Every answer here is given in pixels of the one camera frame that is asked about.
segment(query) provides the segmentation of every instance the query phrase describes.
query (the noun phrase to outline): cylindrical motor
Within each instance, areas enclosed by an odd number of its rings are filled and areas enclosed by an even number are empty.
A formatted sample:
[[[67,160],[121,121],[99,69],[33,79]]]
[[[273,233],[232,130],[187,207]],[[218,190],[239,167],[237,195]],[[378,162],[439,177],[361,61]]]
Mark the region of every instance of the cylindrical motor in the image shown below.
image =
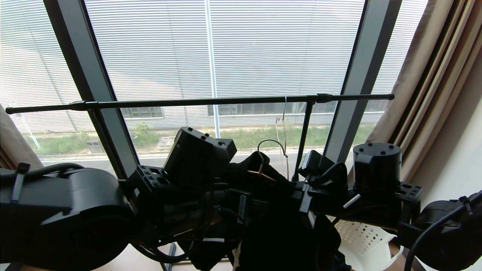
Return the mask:
[[[400,187],[402,149],[388,143],[365,143],[353,148],[355,184],[360,195],[391,195]]]

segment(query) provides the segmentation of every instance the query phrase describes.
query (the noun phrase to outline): white plastic basket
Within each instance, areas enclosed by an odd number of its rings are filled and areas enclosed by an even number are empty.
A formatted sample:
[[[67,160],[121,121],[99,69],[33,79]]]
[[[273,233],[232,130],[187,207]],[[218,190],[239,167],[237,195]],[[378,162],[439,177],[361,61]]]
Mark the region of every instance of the white plastic basket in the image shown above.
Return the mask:
[[[382,271],[392,265],[402,252],[401,248],[391,257],[388,243],[395,235],[380,227],[344,220],[335,227],[341,236],[339,250],[345,255],[346,263],[356,271]]]

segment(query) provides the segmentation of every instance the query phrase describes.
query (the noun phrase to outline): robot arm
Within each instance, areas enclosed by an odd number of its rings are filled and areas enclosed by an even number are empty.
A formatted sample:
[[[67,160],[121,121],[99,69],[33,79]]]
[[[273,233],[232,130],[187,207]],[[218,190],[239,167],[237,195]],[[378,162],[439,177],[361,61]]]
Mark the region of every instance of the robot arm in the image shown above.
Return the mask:
[[[319,251],[318,267],[336,257],[339,235],[333,229],[339,219],[394,232],[419,259],[443,270],[465,268],[482,253],[481,193],[434,202],[420,213],[421,188],[398,180],[401,151],[396,146],[355,147],[353,185],[344,164],[315,151],[303,159],[302,182],[289,182],[257,152],[229,164],[235,153],[232,140],[183,127],[164,167],[139,165],[127,180],[75,164],[1,170],[0,260],[91,270],[131,243],[153,260],[173,263],[189,257],[208,270],[225,255],[223,249],[236,247],[241,239],[244,244],[253,229],[262,229],[260,224],[274,216],[299,219],[301,239],[324,236],[312,244]],[[263,173],[275,181],[248,172],[263,161]],[[330,222],[325,215],[337,219]],[[157,249],[175,241],[183,255]],[[218,246],[210,245],[213,241]]]

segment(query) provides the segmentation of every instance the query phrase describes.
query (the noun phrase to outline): street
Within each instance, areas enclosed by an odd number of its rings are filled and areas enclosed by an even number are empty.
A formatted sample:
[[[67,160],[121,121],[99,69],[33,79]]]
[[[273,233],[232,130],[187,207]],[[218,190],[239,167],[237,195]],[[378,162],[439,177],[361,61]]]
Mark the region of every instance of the street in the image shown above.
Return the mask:
[[[246,159],[249,156],[249,154],[236,154],[234,158],[232,159],[232,163],[239,163]],[[279,173],[282,175],[286,176],[286,158],[279,153],[268,153],[267,156],[269,157],[270,161],[269,164],[274,167]],[[140,158],[140,162],[143,165],[150,165],[150,166],[158,166],[162,167],[164,166],[164,162],[166,161],[166,158]],[[80,161],[69,161],[69,160],[64,160],[64,161],[42,161],[44,166],[56,164],[56,163],[77,163],[80,164],[84,167],[91,167],[91,168],[98,168],[98,169],[103,169],[105,171],[110,172],[111,174],[115,175],[114,169],[112,168],[112,165],[110,164],[110,161],[105,159],[105,160],[93,160],[93,161],[88,161],[88,160],[80,160]],[[290,170],[290,178],[293,175],[293,172],[295,170],[295,164],[296,164],[296,153],[288,153],[288,164],[289,164],[289,170]],[[351,167],[353,164],[353,152],[350,152],[348,154],[347,158],[347,169]]]

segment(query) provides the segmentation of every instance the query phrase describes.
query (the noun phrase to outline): beige curtain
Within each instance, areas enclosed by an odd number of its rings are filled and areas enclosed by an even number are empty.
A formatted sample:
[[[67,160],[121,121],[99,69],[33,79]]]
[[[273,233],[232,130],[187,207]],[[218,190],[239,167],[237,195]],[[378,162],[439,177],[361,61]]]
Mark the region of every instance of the beige curtain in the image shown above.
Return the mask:
[[[482,1],[429,1],[388,104],[368,142],[403,150],[409,182],[445,122],[480,51]]]
[[[10,116],[0,105],[0,167],[16,169],[19,162],[29,163],[30,169],[43,167]]]

